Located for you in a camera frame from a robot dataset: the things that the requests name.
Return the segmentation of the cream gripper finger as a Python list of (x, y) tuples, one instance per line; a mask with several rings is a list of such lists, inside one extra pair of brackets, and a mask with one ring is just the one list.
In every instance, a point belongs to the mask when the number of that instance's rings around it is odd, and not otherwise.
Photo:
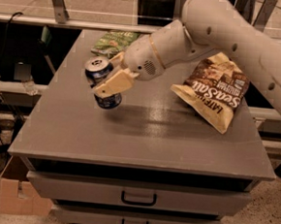
[(98, 97), (107, 98), (111, 95), (124, 92), (134, 86), (138, 75), (139, 73), (132, 72), (128, 68), (119, 70), (110, 78), (98, 83), (94, 88), (94, 93)]
[(119, 52), (109, 61), (113, 65), (114, 70), (121, 70), (124, 55), (124, 52)]

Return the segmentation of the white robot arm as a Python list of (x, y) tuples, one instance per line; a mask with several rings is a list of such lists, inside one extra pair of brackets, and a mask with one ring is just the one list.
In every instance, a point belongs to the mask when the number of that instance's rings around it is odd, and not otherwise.
[(181, 19), (140, 37), (110, 62), (113, 70), (95, 86), (107, 98), (152, 80), (176, 63), (223, 52), (281, 115), (281, 45), (256, 30), (228, 0), (186, 0)]

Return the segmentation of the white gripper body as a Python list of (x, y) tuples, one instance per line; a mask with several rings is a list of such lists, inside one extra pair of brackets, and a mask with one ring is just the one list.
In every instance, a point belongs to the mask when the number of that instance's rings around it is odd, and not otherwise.
[(150, 35), (141, 36), (131, 43), (123, 55), (124, 65), (138, 74), (138, 80), (147, 81), (158, 78), (165, 72)]

